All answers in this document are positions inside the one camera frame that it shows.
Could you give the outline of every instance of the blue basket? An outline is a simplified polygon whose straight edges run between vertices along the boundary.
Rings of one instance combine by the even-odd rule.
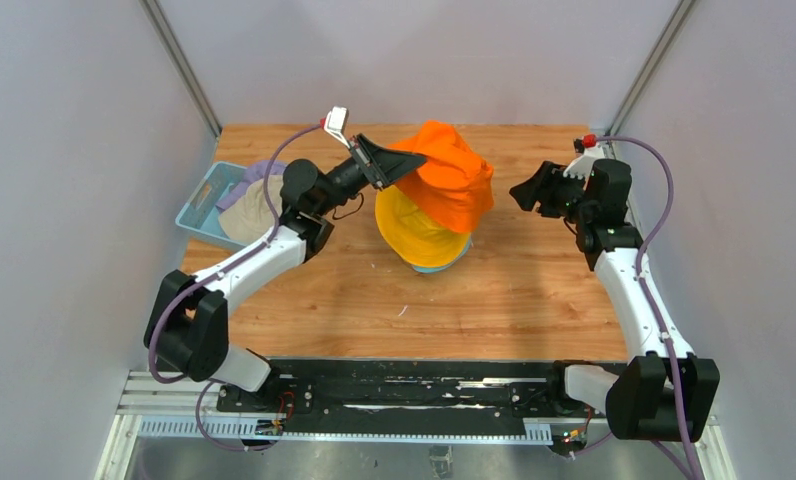
[[[216,162],[189,201],[177,215],[176,223],[191,232],[192,236],[212,245],[236,252],[245,247],[244,243],[231,240],[224,234],[218,223],[219,211],[215,204],[233,189],[242,177],[245,167],[227,162]]]

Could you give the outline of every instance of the purple cloth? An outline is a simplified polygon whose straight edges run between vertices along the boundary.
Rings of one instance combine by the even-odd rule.
[[[245,175],[242,176],[242,181],[233,187],[233,189],[230,190],[230,193],[221,197],[221,200],[215,204],[215,207],[222,212],[232,207],[234,203],[242,198],[242,195],[245,195],[245,192],[248,191],[248,187],[250,187],[252,183],[256,182],[257,180],[262,180],[263,177],[266,176],[267,166],[268,160],[262,160],[248,167],[245,170]],[[275,161],[274,165],[271,166],[271,172],[269,172],[269,175],[281,175],[284,170],[286,170],[286,164]]]

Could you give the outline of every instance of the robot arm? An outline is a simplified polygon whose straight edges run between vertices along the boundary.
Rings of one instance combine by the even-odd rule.
[[[696,357],[675,327],[644,254],[641,277],[662,314],[666,332],[661,332],[636,274],[642,238],[625,221],[631,169],[618,160],[601,158],[600,148],[584,140],[575,141],[581,156],[568,167],[546,161],[510,195],[525,211],[538,203],[536,211],[543,217],[562,217],[575,225],[578,249],[607,290],[622,327],[629,364],[615,375],[586,362],[555,362],[551,395],[561,403],[583,402],[604,412],[619,439],[679,441],[665,343],[671,338],[682,372],[688,430],[696,441],[710,414],[719,370],[713,360]]]
[[[422,155],[382,148],[362,134],[346,139],[347,117],[345,108],[334,107],[323,128],[349,150],[350,158],[326,174],[307,159],[284,170],[283,213],[276,231],[194,275],[180,270],[166,275],[144,337],[151,348],[155,329],[173,305],[154,346],[157,357],[194,381],[212,378],[248,392],[267,381],[272,369],[265,358],[230,345],[230,314],[263,285],[321,251],[333,231],[325,218],[328,212],[356,198],[367,185],[386,188],[425,162]],[[177,301],[187,289],[194,291]]]

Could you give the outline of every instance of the gray wall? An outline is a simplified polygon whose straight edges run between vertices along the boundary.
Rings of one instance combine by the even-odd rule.
[[[796,478],[796,1],[702,1],[624,128],[672,165],[653,264],[673,318],[722,371],[739,478]],[[647,228],[665,198],[634,165]]]
[[[1,479],[92,476],[212,147],[138,2],[0,2]]]
[[[163,0],[222,123],[607,126],[676,0]]]

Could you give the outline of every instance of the wooden surface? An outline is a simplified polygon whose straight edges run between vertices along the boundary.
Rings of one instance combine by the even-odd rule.
[[[300,126],[226,126],[216,160],[267,159]],[[388,145],[407,125],[351,125]],[[624,360],[624,340],[601,284],[560,220],[519,210],[508,195],[543,160],[568,163],[584,127],[463,126],[460,133],[495,167],[495,207],[474,246],[440,273],[414,272],[390,250],[374,220],[374,191],[360,212],[334,222],[325,249],[249,298],[230,322],[232,342],[263,355],[460,359]],[[347,158],[324,132],[281,154],[323,171]],[[340,214],[355,208],[350,202]],[[195,240],[183,261],[194,272],[229,252]]]

